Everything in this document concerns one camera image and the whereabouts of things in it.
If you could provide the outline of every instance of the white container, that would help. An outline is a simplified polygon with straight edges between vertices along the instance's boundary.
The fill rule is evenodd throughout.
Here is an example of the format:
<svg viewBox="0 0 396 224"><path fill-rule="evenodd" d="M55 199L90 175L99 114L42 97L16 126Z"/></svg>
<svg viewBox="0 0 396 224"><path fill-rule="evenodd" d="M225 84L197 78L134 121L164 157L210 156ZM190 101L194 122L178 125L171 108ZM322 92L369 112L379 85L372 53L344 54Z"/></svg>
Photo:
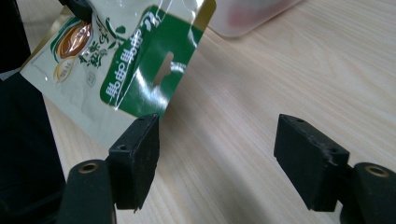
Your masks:
<svg viewBox="0 0 396 224"><path fill-rule="evenodd" d="M209 27L222 36L244 35L301 0L216 0Z"/></svg>

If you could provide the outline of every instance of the plastic container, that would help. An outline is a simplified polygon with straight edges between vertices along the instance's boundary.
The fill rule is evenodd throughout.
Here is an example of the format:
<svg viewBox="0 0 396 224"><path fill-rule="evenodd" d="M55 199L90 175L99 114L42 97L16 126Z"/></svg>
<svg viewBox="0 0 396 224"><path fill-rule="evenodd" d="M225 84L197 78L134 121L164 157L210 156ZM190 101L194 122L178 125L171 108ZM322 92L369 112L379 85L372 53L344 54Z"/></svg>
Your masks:
<svg viewBox="0 0 396 224"><path fill-rule="evenodd" d="M301 0L216 0L209 27L222 36L237 37L253 30Z"/></svg>

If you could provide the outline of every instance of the hang hole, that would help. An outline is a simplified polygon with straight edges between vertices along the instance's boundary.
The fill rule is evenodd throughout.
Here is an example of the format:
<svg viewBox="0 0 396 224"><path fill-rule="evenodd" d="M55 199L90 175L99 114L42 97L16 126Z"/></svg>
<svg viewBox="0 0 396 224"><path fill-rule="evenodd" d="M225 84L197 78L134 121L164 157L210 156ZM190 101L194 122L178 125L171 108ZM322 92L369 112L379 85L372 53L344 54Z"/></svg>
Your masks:
<svg viewBox="0 0 396 224"><path fill-rule="evenodd" d="M161 65L157 76L154 78L155 86L160 85L160 83L163 81L163 78L171 74L171 62L173 60L173 57L174 54L171 51L166 54L165 59L163 60L163 64Z"/></svg>

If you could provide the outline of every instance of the wooden table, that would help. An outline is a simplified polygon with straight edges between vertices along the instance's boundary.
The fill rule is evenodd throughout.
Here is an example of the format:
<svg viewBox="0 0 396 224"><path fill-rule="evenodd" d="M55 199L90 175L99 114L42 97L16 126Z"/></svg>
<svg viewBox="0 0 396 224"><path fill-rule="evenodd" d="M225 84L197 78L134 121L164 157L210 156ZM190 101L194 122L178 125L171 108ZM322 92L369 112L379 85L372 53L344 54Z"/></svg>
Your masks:
<svg viewBox="0 0 396 224"><path fill-rule="evenodd" d="M35 48L61 11L19 0ZM104 159L46 100L64 173ZM279 114L310 122L350 151L396 170L396 3L304 0L237 39L210 30L161 122L161 156L143 209L119 223L339 223L303 201L273 156Z"/></svg>

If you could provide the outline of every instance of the snack bag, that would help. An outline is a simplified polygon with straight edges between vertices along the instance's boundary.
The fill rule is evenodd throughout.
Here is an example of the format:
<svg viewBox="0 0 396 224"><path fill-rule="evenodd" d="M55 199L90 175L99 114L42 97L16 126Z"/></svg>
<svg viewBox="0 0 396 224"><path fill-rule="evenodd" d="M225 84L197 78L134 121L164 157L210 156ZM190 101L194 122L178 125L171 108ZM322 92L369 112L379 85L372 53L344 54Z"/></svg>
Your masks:
<svg viewBox="0 0 396 224"><path fill-rule="evenodd" d="M110 147L138 117L163 115L215 10L214 0L89 0L64 8L22 75L84 132ZM164 60L169 74L158 77Z"/></svg>

